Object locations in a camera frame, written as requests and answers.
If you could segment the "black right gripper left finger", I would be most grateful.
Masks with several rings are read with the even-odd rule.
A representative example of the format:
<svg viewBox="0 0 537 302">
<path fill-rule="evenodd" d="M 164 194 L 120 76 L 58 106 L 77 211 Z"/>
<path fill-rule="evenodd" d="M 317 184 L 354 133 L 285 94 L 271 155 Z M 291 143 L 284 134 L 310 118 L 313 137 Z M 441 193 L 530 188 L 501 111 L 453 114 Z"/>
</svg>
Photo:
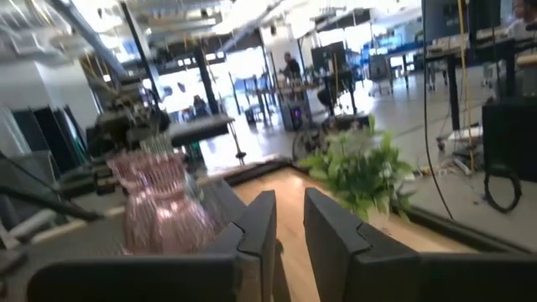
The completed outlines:
<svg viewBox="0 0 537 302">
<path fill-rule="evenodd" d="M 27 302 L 270 302 L 275 242 L 276 196 L 263 191 L 202 253 L 52 263 Z"/>
</svg>

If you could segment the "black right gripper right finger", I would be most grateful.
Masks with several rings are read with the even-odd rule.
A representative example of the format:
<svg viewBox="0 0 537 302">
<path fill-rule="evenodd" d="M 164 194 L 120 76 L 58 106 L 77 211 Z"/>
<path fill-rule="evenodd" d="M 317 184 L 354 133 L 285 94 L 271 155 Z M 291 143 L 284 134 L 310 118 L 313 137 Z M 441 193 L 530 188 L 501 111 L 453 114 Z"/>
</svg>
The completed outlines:
<svg viewBox="0 0 537 302">
<path fill-rule="evenodd" d="M 537 302 L 537 255 L 421 253 L 305 191 L 305 239 L 321 302 Z"/>
</svg>

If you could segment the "pink ribbed glass candle holder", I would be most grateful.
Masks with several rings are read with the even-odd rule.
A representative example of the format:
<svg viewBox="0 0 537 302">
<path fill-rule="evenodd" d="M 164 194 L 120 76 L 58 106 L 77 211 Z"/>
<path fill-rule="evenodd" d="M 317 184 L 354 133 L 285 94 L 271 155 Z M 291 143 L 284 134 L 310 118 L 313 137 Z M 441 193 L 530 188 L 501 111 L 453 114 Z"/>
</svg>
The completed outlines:
<svg viewBox="0 0 537 302">
<path fill-rule="evenodd" d="M 107 161 L 127 191 L 124 250 L 130 255 L 193 254 L 216 236 L 181 153 L 122 153 Z"/>
</svg>

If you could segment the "small green potted plant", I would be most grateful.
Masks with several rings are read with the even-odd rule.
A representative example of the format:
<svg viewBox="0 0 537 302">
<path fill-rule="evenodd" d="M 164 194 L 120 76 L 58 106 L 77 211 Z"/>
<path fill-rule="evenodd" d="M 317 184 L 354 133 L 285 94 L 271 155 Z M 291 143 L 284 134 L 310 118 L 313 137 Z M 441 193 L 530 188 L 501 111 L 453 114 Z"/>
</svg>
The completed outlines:
<svg viewBox="0 0 537 302">
<path fill-rule="evenodd" d="M 336 129 L 336 122 L 320 127 L 318 144 L 298 165 L 363 221 L 388 218 L 391 212 L 406 220 L 414 193 L 404 191 L 404 182 L 414 169 L 400 158 L 392 135 L 376 129 L 372 115 L 345 130 Z"/>
</svg>

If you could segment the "computer tower with purple light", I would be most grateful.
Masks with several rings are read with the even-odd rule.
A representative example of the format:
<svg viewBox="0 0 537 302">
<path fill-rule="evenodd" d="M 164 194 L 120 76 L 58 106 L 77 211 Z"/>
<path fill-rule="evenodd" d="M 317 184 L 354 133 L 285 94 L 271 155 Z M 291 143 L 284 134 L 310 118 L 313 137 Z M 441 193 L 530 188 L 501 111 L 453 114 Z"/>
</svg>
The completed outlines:
<svg viewBox="0 0 537 302">
<path fill-rule="evenodd" d="M 284 129 L 295 132 L 311 122 L 310 103 L 307 100 L 284 100 L 280 105 Z"/>
</svg>

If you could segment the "black desk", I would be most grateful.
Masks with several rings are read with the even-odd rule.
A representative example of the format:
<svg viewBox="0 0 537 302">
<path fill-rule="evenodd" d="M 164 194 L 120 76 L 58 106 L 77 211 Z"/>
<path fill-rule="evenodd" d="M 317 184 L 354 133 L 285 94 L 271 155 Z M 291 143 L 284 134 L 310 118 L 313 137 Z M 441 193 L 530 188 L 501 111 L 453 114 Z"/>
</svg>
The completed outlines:
<svg viewBox="0 0 537 302">
<path fill-rule="evenodd" d="M 228 134 L 233 117 L 224 114 L 202 117 L 190 122 L 173 123 L 164 132 L 174 147 L 181 147 L 220 135 Z"/>
</svg>

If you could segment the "person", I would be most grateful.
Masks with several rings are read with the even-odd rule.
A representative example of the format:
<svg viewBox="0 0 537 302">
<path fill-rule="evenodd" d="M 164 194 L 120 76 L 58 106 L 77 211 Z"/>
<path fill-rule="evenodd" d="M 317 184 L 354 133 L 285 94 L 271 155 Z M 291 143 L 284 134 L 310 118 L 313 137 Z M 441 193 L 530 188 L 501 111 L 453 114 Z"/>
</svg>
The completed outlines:
<svg viewBox="0 0 537 302">
<path fill-rule="evenodd" d="M 507 27 L 507 36 L 527 39 L 533 36 L 527 25 L 537 21 L 537 0 L 514 0 L 514 21 Z"/>
<path fill-rule="evenodd" d="M 293 58 L 290 52 L 284 53 L 285 68 L 280 71 L 285 77 L 296 80 L 300 78 L 300 65 L 298 61 Z"/>
<path fill-rule="evenodd" d="M 193 107 L 195 110 L 196 118 L 209 116 L 206 102 L 199 95 L 194 96 Z"/>
</svg>

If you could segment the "black computer monitor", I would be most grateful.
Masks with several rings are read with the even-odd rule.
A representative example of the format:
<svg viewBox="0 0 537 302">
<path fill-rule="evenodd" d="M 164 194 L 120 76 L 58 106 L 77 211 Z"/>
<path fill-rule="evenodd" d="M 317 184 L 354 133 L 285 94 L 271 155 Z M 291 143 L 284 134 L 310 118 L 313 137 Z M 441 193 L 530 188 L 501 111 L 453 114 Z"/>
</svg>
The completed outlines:
<svg viewBox="0 0 537 302">
<path fill-rule="evenodd" d="M 341 41 L 314 48 L 310 52 L 314 69 L 319 73 L 322 71 L 331 73 L 347 66 L 347 53 Z"/>
<path fill-rule="evenodd" d="M 501 0 L 421 0 L 425 41 L 461 32 L 473 39 L 501 24 Z"/>
</svg>

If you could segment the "black cabinet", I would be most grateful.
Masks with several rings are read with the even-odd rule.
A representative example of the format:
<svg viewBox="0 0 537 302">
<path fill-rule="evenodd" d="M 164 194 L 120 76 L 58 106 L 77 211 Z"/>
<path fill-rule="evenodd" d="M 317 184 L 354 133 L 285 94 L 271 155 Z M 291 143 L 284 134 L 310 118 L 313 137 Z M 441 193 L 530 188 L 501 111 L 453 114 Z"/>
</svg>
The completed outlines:
<svg viewBox="0 0 537 302">
<path fill-rule="evenodd" d="M 499 167 L 537 183 L 537 96 L 484 105 L 482 144 L 485 170 Z"/>
</svg>

